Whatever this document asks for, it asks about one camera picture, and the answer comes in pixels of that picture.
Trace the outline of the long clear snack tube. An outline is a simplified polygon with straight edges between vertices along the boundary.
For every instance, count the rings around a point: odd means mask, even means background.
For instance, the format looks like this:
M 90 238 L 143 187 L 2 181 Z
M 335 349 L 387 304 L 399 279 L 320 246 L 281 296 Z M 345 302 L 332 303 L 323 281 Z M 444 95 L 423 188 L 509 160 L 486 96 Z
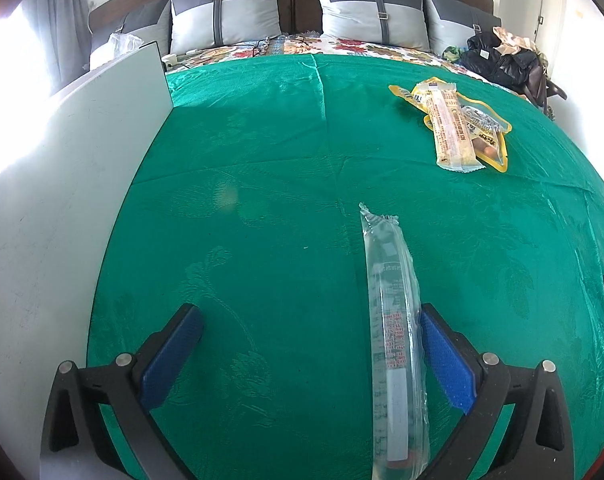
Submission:
M 416 479 L 429 463 L 421 302 L 395 216 L 360 205 L 372 355 L 372 478 Z

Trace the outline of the yellow-edged snack bag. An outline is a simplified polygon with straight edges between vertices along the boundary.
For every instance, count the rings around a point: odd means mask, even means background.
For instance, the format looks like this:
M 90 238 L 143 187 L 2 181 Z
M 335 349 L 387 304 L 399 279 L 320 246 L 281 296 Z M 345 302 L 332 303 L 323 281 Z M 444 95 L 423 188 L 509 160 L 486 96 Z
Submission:
M 412 90 L 397 84 L 388 89 L 424 114 L 440 168 L 462 174 L 485 166 L 502 174 L 507 171 L 506 136 L 511 124 L 488 104 L 467 98 L 456 84 L 436 77 L 418 82 Z

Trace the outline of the white cardboard box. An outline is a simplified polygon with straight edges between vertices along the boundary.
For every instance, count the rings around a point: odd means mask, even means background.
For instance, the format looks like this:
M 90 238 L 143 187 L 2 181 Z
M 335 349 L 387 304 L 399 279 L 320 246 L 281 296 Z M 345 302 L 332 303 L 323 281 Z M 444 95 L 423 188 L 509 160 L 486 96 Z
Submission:
M 86 360 L 114 222 L 172 107 L 148 44 L 57 94 L 35 148 L 0 174 L 0 448 L 25 478 L 58 364 Z

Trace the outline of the beige long snack packet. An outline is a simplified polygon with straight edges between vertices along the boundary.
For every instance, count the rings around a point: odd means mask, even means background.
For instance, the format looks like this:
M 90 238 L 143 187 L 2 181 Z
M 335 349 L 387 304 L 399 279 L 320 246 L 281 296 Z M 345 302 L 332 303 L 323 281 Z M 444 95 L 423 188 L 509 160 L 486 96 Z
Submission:
M 436 144 L 436 164 L 442 169 L 462 174 L 483 169 L 470 139 L 456 86 L 448 82 L 425 80 L 416 85 L 412 95 L 430 119 Z

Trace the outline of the far right grey pillow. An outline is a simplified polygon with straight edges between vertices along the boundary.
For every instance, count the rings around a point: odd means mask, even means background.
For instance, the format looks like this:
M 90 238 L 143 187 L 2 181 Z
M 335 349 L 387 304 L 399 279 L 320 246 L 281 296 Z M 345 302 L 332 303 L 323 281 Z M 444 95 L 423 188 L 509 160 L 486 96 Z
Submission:
M 477 32 L 492 30 L 502 20 L 458 0 L 424 0 L 431 52 L 441 56 L 449 47 L 466 48 Z

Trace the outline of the grey pillow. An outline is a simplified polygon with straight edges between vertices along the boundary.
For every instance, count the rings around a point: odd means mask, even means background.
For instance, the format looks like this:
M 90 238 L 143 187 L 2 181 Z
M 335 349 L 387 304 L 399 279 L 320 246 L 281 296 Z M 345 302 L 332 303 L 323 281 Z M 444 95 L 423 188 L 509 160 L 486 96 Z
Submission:
M 422 0 L 319 0 L 322 31 L 344 40 L 429 49 Z
M 281 34 L 278 0 L 171 0 L 171 11 L 174 54 Z
M 167 55 L 171 47 L 171 18 L 170 0 L 157 0 L 139 6 L 108 24 L 93 27 L 89 69 L 96 70 L 112 61 L 107 58 L 104 49 L 110 35 L 115 32 L 139 36 L 144 40 L 144 44 L 155 42 L 160 55 Z
M 477 32 L 492 30 L 502 20 L 458 0 L 424 0 L 431 52 L 441 56 L 449 47 L 466 48 Z

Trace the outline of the clear plastic bag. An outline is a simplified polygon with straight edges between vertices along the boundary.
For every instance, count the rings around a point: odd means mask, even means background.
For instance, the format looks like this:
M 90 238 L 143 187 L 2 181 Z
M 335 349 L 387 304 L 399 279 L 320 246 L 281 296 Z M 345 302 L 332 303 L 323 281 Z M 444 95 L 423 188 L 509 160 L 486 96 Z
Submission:
M 133 34 L 120 34 L 115 32 L 111 34 L 108 42 L 106 43 L 107 58 L 113 60 L 120 56 L 132 52 L 140 48 L 144 44 L 144 40 Z

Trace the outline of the far left grey pillow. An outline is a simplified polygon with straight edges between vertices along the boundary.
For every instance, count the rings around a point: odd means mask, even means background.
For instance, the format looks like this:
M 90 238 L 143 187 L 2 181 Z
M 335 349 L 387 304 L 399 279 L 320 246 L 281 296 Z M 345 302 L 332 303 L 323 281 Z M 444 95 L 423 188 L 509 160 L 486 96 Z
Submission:
M 112 61 L 107 58 L 104 49 L 110 35 L 115 32 L 139 36 L 144 40 L 144 44 L 155 42 L 160 55 L 167 55 L 171 47 L 171 18 L 170 0 L 157 0 L 139 6 L 108 24 L 93 27 L 89 69 L 96 70 Z

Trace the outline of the floral sofa cover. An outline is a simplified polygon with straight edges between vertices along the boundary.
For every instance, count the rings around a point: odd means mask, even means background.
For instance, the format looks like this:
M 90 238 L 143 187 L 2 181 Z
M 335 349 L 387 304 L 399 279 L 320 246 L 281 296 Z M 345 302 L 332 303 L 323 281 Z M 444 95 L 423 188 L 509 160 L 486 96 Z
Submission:
M 257 58 L 269 55 L 331 54 L 364 56 L 364 58 L 383 58 L 384 60 L 410 63 L 420 66 L 444 68 L 448 72 L 464 75 L 474 80 L 491 84 L 482 76 L 448 62 L 433 53 L 412 48 L 384 46 L 373 42 L 340 39 L 317 32 L 304 32 L 296 35 L 280 35 L 273 39 L 240 42 L 231 46 L 195 49 L 182 54 L 169 53 L 161 58 L 168 73 L 189 70 L 218 62 Z

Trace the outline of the grey curtain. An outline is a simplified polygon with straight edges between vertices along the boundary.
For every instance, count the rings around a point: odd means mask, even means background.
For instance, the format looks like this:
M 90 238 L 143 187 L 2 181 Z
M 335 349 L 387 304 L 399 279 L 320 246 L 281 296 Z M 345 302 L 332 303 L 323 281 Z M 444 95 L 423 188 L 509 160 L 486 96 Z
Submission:
M 22 9 L 42 42 L 56 93 L 88 70 L 87 0 L 22 0 Z

